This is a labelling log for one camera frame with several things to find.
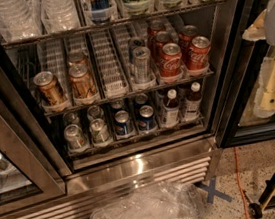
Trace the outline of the silver green can front right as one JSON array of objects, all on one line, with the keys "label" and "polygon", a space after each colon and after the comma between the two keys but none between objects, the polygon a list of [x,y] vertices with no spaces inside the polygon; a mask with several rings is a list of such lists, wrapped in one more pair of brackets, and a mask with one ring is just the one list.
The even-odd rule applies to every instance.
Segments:
[{"label": "silver green can front right", "polygon": [[110,134],[108,127],[101,118],[93,120],[90,124],[90,128],[95,143],[106,142],[109,139]]}]

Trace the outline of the silver green can back right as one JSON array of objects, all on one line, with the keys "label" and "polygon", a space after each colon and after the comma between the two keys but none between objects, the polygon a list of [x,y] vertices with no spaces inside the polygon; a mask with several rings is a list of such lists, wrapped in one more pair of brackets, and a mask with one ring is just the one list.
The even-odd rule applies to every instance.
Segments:
[{"label": "silver green can back right", "polygon": [[104,118],[104,112],[103,109],[97,105],[92,105],[87,110],[87,118],[90,122],[92,122],[95,119],[103,119]]}]

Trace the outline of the glass fridge door left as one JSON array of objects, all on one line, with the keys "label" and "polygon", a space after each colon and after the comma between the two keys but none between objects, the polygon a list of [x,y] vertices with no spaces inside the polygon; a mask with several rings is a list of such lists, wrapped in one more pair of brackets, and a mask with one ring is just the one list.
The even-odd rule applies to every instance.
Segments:
[{"label": "glass fridge door left", "polygon": [[65,194],[65,183],[0,99],[0,158],[36,189],[35,194],[0,203],[0,215]]}]

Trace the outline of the gold brown can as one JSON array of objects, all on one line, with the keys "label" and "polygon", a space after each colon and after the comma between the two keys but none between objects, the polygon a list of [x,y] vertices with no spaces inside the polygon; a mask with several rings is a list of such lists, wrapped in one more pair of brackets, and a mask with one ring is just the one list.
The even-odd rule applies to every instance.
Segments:
[{"label": "gold brown can", "polygon": [[60,105],[66,101],[63,88],[52,72],[43,71],[36,74],[33,82],[49,106]]},{"label": "gold brown can", "polygon": [[84,64],[88,66],[88,59],[84,52],[72,52],[67,57],[68,66],[72,67],[75,64]]},{"label": "gold brown can", "polygon": [[83,63],[70,67],[69,76],[75,98],[91,98],[97,93],[93,75]]}]

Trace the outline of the blue Pepsi can back right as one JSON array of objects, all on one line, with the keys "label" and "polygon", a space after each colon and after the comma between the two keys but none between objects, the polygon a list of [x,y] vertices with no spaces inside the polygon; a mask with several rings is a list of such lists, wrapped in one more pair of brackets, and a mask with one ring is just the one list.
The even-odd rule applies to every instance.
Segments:
[{"label": "blue Pepsi can back right", "polygon": [[147,94],[140,94],[134,98],[134,108],[138,109],[149,103]]}]

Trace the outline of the stainless steel fridge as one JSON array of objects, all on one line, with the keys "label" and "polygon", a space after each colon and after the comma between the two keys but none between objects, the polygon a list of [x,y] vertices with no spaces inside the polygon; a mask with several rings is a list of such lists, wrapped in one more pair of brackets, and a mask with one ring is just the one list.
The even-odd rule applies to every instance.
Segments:
[{"label": "stainless steel fridge", "polygon": [[[77,28],[24,40],[0,19],[0,154],[12,167],[0,175],[0,219],[88,219],[139,187],[210,179],[225,148],[275,139],[275,115],[256,122],[244,114],[268,47],[243,32],[267,1],[181,0],[168,10],[149,0],[144,13],[130,15],[112,0],[108,11],[78,7]],[[207,68],[182,69],[173,80],[152,68],[150,82],[135,83],[128,43],[146,37],[155,21],[172,35],[194,25],[211,44]],[[202,101],[192,121],[134,127],[69,150],[67,115],[85,129],[88,110],[101,107],[113,123],[119,108],[135,115],[139,97],[158,108],[160,91],[182,93],[197,82]]]}]

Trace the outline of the silver green can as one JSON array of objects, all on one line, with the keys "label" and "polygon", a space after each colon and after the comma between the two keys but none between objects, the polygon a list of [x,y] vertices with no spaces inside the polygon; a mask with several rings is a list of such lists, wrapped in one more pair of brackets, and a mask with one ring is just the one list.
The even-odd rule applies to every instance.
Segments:
[{"label": "silver green can", "polygon": [[103,119],[104,118],[104,112],[103,109],[97,105],[92,105],[87,110],[87,118],[90,122],[92,122],[95,119]]},{"label": "silver green can", "polygon": [[64,113],[63,115],[63,122],[66,126],[70,126],[70,124],[74,124],[74,125],[78,125],[80,126],[81,125],[81,121],[79,119],[79,115],[77,112],[67,112],[67,113]]},{"label": "silver green can", "polygon": [[110,134],[108,127],[101,118],[93,120],[90,124],[90,128],[95,143],[106,142],[109,139]]},{"label": "silver green can", "polygon": [[64,137],[68,147],[72,150],[79,150],[79,148],[83,148],[87,144],[82,129],[75,124],[69,124],[69,126],[64,128]]}]

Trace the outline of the gold brown can front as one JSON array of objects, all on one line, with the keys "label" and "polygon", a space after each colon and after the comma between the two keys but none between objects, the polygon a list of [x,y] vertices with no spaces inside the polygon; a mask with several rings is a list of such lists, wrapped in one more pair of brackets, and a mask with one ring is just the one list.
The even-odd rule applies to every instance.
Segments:
[{"label": "gold brown can front", "polygon": [[69,76],[75,98],[91,98],[97,93],[93,75],[83,63],[70,67]]}]

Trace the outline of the gold brown can back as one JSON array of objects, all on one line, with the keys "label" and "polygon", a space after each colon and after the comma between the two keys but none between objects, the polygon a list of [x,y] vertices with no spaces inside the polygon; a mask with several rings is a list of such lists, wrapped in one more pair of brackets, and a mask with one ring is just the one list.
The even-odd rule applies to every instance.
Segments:
[{"label": "gold brown can back", "polygon": [[84,64],[88,66],[88,59],[84,52],[72,52],[67,57],[68,66],[72,67],[75,64]]}]

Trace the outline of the gold brown can far left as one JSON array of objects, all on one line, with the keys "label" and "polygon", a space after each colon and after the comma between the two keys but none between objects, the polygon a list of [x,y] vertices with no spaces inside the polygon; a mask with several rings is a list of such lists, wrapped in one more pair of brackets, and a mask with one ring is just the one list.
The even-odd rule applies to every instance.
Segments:
[{"label": "gold brown can far left", "polygon": [[60,105],[66,101],[63,88],[52,72],[43,71],[36,74],[33,82],[49,106]]}]

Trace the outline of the clear plastic bottle left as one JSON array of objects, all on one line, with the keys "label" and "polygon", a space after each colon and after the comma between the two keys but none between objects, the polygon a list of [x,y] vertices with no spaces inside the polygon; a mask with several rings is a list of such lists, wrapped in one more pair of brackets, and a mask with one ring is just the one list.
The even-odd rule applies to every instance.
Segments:
[{"label": "clear plastic bottle left", "polygon": [[0,34],[6,42],[41,36],[39,0],[0,0]]}]

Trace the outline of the silver green can back left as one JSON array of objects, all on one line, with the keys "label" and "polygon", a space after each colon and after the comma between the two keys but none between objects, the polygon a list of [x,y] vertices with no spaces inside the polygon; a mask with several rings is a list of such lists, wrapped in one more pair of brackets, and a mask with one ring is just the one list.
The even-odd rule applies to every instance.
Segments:
[{"label": "silver green can back left", "polygon": [[66,126],[70,126],[70,124],[74,124],[74,125],[78,125],[80,126],[81,125],[81,121],[79,119],[79,115],[77,112],[67,112],[67,113],[64,113],[63,115],[63,122]]}]

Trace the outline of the brown bottle white cap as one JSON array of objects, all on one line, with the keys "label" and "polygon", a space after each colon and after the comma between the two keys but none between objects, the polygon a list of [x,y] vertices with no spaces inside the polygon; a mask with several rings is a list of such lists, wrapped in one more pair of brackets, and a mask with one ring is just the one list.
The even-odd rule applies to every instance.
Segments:
[{"label": "brown bottle white cap", "polygon": [[173,127],[178,123],[179,100],[175,89],[169,89],[166,96],[162,99],[161,123],[164,127]]},{"label": "brown bottle white cap", "polygon": [[182,105],[182,118],[181,121],[188,122],[199,117],[200,102],[202,100],[202,93],[200,90],[201,84],[193,82],[190,86],[188,94]]}]

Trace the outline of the red Coca-Cola can front right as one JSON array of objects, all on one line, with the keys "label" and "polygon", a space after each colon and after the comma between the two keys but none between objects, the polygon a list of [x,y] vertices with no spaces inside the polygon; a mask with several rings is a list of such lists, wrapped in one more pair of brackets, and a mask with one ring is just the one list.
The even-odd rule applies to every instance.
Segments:
[{"label": "red Coca-Cola can front right", "polygon": [[196,36],[189,43],[186,67],[188,70],[200,70],[208,64],[208,55],[211,47],[210,40],[204,36]]}]

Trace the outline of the red Coca-Cola can back left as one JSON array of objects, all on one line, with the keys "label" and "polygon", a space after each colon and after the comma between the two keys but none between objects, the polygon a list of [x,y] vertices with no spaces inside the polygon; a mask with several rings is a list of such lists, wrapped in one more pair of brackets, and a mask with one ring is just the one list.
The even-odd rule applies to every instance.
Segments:
[{"label": "red Coca-Cola can back left", "polygon": [[152,38],[158,33],[158,32],[163,32],[166,31],[166,26],[165,24],[160,21],[160,20],[155,20],[155,21],[150,21],[149,26],[147,27],[147,40],[148,44],[152,43]]}]

